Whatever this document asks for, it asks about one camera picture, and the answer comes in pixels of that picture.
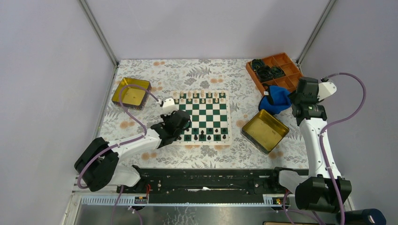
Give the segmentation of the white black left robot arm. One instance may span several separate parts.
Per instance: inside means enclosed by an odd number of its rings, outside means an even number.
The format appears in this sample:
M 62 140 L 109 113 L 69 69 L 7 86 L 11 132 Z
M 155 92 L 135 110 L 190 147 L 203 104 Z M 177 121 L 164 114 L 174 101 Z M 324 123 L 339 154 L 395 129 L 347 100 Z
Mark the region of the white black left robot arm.
M 143 133 L 115 143 L 103 137 L 95 138 L 74 164 L 79 174 L 77 186 L 96 192 L 115 184 L 128 186 L 135 193 L 143 191 L 145 179 L 133 166 L 123 166 L 121 161 L 170 145 L 191 125 L 190 115 L 183 110 L 161 115 L 161 118 L 162 122 L 145 128 Z

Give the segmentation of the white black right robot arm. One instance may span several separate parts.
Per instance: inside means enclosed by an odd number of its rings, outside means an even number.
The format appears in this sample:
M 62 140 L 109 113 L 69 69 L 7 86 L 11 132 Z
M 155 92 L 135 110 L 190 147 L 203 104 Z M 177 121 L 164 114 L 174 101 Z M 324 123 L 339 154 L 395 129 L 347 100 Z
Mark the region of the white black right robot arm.
M 269 187 L 275 193 L 291 191 L 301 210 L 338 213 L 352 186 L 337 169 L 323 130 L 328 124 L 326 110 L 319 104 L 324 89 L 331 91 L 336 87 L 332 82 L 319 83 L 314 78 L 301 77 L 296 90 L 289 95 L 292 115 L 306 145 L 308 177 L 302 177 L 293 169 L 281 169 L 269 180 Z

